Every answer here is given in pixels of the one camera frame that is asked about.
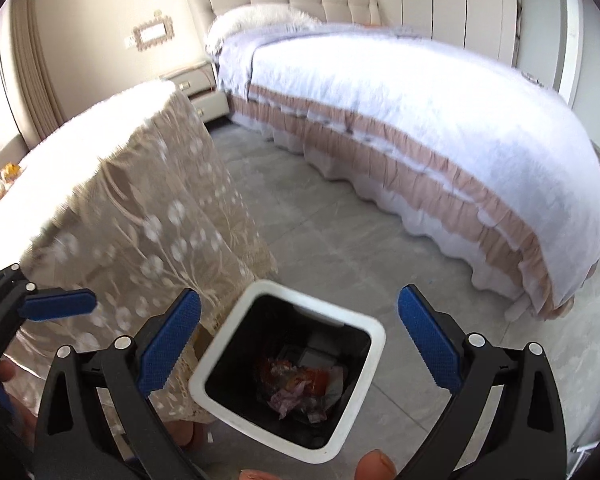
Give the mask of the person's left hand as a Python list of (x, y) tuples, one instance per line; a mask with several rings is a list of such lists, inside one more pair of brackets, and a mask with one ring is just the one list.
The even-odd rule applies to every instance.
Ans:
[[(0, 382), (5, 385), (15, 377), (16, 367), (9, 359), (1, 359), (0, 361)], [(15, 398), (12, 394), (7, 393), (9, 400), (9, 409), (12, 412), (10, 418), (12, 421), (9, 427), (12, 432), (22, 441), (24, 446), (32, 451), (34, 449), (36, 422), (38, 421), (33, 414), (22, 402)]]

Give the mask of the person's right hand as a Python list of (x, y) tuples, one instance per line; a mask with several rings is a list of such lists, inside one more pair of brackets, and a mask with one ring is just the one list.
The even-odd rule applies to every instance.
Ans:
[(211, 479), (394, 479), (396, 465), (381, 450), (371, 450), (359, 460), (307, 465), (271, 451), (242, 436), (222, 422), (174, 420), (166, 430), (187, 457)]

